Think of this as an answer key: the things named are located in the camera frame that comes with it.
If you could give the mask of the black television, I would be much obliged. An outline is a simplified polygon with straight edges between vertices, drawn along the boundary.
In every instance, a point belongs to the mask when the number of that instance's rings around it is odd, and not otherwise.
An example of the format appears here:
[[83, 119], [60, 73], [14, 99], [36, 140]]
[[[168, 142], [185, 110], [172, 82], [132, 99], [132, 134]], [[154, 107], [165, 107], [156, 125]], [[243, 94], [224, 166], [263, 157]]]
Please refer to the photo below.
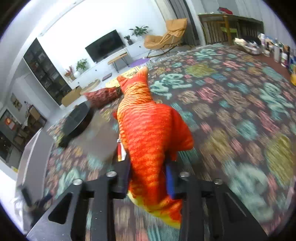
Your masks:
[[99, 62], [124, 46], [117, 30], [113, 30], [88, 45], [85, 50], [93, 62]]

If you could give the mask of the dark wooden side table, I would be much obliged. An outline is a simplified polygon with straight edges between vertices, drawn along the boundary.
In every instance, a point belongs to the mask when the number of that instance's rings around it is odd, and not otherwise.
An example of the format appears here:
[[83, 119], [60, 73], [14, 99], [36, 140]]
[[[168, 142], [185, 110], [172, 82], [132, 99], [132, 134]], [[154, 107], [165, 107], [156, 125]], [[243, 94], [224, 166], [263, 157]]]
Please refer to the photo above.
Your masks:
[[235, 38], [257, 37], [264, 33], [263, 22], [253, 18], [229, 14], [200, 14], [198, 18], [208, 45], [222, 43], [230, 46]]

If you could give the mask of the round beige floor cushion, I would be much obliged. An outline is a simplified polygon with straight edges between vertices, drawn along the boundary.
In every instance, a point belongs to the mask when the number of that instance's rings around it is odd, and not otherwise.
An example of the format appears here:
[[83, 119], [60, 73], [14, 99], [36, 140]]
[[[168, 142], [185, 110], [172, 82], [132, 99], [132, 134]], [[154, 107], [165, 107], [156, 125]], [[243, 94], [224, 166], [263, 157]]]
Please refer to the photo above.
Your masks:
[[89, 83], [86, 87], [83, 87], [81, 89], [80, 95], [84, 95], [85, 93], [91, 92], [99, 84], [100, 84], [100, 80], [99, 79], [95, 79], [93, 82]]

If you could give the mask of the purple floor mat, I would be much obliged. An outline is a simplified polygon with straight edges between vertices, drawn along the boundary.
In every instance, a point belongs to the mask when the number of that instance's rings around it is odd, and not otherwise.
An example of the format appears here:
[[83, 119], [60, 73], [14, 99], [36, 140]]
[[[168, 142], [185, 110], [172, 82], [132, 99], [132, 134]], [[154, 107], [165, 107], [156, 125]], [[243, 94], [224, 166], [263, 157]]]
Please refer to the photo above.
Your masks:
[[137, 60], [133, 61], [133, 63], [131, 63], [129, 66], [131, 68], [134, 68], [136, 66], [143, 65], [143, 64], [147, 63], [148, 61], [149, 61], [149, 58], [143, 57], [143, 58], [140, 58], [140, 59], [137, 59]]

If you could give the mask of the green potted plant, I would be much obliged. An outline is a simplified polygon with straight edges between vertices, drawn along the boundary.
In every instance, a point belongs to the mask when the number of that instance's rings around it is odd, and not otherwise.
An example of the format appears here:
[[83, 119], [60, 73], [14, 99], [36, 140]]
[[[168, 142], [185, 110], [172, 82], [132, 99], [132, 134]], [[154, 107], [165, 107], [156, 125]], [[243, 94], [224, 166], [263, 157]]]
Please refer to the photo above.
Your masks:
[[88, 69], [87, 59], [81, 59], [81, 60], [77, 61], [77, 64], [76, 64], [77, 71], [85, 72], [87, 69]]
[[135, 28], [131, 28], [129, 30], [131, 31], [132, 36], [139, 37], [139, 36], [146, 35], [148, 33], [149, 27], [148, 26], [141, 26], [141, 27], [135, 26]]

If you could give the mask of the red flower vase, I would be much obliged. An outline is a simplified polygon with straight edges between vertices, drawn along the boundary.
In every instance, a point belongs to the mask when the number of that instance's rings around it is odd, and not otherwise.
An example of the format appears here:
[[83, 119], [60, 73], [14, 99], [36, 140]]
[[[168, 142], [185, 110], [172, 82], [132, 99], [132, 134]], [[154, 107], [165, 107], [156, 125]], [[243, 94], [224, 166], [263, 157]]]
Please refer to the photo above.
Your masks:
[[66, 69], [64, 76], [69, 78], [70, 80], [75, 80], [73, 66], [69, 66], [69, 68]]

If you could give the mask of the green potted plant right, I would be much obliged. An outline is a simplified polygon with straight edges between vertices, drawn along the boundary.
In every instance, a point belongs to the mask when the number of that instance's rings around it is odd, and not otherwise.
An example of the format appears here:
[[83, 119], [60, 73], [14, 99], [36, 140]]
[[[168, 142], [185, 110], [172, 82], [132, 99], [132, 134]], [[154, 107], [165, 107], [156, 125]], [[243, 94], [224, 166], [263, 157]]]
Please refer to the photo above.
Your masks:
[[131, 28], [129, 30], [131, 31], [132, 36], [139, 37], [139, 36], [146, 35], [148, 33], [149, 27], [148, 26], [141, 26], [141, 27], [135, 26], [135, 28]]

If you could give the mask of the orange plush fish toy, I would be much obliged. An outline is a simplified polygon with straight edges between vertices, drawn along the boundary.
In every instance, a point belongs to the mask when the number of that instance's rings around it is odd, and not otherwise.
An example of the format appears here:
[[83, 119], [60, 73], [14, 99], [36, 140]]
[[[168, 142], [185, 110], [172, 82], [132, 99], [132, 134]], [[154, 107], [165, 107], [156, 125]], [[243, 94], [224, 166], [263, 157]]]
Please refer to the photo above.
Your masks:
[[131, 163], [127, 194], [136, 206], [180, 228], [182, 202], [168, 195], [164, 162], [193, 149], [194, 140], [174, 108], [152, 99], [148, 75], [149, 69], [143, 67], [131, 78], [117, 77], [124, 98], [115, 118]]

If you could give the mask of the white tv console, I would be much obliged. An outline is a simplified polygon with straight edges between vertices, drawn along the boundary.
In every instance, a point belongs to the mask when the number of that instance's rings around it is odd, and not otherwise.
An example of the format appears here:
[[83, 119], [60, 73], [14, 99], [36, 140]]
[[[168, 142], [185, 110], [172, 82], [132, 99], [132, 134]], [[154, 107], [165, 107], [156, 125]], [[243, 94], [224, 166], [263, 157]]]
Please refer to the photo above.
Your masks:
[[[111, 54], [100, 62], [93, 64], [89, 69], [83, 72], [78, 78], [70, 82], [68, 85], [72, 89], [76, 88], [77, 86], [85, 87], [89, 83], [93, 82], [95, 79], [102, 80], [104, 76], [110, 73], [112, 74], [112, 76], [115, 76], [117, 74], [117, 71], [112, 65], [108, 65], [107, 63], [109, 60], [119, 56], [124, 52], [128, 53], [128, 56], [126, 56], [125, 59], [128, 61], [129, 64], [131, 64], [137, 59], [146, 57], [149, 50], [144, 47], [144, 39], [135, 42], [132, 45], [128, 45], [127, 47], [118, 50], [117, 52]], [[122, 60], [117, 61], [116, 65], [119, 69], [119, 72], [130, 67], [126, 66], [126, 64]]]

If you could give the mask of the green potted plant left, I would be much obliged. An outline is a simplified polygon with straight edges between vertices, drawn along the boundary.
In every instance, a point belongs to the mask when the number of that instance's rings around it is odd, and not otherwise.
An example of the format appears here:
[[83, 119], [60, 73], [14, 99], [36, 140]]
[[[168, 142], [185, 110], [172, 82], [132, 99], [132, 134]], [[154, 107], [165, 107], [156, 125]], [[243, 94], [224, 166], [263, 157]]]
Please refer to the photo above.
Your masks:
[[88, 69], [87, 59], [81, 59], [81, 60], [77, 61], [77, 64], [76, 64], [77, 71], [85, 72], [87, 69]]

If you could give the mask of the black glass display cabinet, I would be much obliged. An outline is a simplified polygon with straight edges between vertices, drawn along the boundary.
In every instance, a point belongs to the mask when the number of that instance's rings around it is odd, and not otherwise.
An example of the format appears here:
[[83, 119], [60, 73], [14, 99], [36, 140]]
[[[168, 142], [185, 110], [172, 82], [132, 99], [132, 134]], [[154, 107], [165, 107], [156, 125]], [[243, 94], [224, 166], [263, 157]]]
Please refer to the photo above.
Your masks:
[[53, 65], [38, 39], [34, 39], [23, 58], [46, 92], [61, 106], [63, 97], [71, 88]]

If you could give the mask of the orange lounge chair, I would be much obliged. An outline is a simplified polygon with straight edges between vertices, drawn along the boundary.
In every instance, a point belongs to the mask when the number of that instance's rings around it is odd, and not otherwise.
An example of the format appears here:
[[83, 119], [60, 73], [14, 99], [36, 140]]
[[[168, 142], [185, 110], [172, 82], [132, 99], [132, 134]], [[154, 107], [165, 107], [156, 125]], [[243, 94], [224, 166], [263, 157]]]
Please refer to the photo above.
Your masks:
[[187, 18], [167, 20], [166, 33], [163, 36], [147, 35], [144, 40], [144, 47], [149, 50], [147, 58], [168, 55], [181, 44], [187, 23]]

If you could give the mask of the clear jar black lid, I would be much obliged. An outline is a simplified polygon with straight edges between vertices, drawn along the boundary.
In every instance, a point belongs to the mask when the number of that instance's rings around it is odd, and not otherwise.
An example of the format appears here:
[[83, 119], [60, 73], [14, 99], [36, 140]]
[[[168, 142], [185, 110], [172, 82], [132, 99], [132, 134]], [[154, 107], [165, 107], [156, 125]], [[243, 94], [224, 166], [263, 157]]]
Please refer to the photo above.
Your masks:
[[103, 162], [112, 160], [117, 148], [117, 132], [89, 101], [76, 106], [67, 116], [62, 134], [59, 147], [75, 145]]

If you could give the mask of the small wooden coffee table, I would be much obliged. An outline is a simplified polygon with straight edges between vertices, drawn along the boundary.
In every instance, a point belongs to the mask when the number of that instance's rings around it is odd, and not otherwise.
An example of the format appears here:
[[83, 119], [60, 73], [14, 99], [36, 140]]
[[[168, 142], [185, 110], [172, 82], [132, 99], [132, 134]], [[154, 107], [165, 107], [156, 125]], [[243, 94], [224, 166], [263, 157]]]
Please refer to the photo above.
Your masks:
[[118, 69], [118, 67], [116, 65], [117, 61], [122, 60], [126, 64], [126, 66], [128, 66], [128, 67], [130, 66], [128, 61], [125, 59], [126, 56], [128, 56], [128, 53], [124, 52], [124, 53], [120, 54], [119, 56], [109, 60], [107, 64], [112, 65], [114, 67], [114, 69], [117, 71], [117, 73], [119, 73], [119, 69]]

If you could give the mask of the bottles at table edge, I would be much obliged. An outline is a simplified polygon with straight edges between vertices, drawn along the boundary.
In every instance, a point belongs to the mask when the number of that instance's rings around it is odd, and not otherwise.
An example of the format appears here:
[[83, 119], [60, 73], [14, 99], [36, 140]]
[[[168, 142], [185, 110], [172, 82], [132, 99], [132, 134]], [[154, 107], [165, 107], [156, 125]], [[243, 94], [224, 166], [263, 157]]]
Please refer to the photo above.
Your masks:
[[290, 74], [290, 82], [295, 86], [295, 49], [284, 45], [277, 39], [271, 39], [267, 35], [258, 35], [261, 41], [262, 53], [266, 57], [272, 57], [274, 62], [280, 63]]

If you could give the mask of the brown cardboard box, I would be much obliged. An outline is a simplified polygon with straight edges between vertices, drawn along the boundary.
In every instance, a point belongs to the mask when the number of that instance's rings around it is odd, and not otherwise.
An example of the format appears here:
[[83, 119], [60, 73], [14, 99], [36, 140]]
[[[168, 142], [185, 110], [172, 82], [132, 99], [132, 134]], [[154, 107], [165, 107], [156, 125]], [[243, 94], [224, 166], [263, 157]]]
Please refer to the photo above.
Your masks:
[[73, 90], [71, 90], [68, 94], [66, 94], [63, 98], [62, 98], [62, 105], [64, 107], [69, 106], [71, 103], [73, 103], [74, 101], [76, 101], [80, 96], [81, 96], [81, 91], [82, 88], [80, 86], [74, 88]]

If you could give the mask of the white cardboard storage box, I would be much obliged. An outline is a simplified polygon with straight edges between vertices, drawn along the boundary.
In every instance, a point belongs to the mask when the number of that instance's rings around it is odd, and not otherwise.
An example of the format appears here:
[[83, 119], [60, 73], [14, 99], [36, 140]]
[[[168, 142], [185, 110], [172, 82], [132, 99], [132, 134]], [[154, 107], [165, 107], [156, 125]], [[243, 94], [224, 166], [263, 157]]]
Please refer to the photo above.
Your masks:
[[16, 185], [27, 188], [32, 202], [43, 197], [47, 164], [53, 144], [53, 138], [41, 128], [25, 146], [21, 156]]

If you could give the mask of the patterned woven tablecloth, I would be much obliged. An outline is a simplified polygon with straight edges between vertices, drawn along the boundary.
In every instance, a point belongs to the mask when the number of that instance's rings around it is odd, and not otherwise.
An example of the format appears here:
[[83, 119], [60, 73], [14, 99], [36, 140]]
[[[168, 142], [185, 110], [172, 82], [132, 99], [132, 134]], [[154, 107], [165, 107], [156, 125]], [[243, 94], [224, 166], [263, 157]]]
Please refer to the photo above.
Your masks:
[[284, 68], [221, 44], [151, 60], [149, 88], [188, 125], [187, 169], [223, 179], [266, 233], [295, 207], [295, 87]]

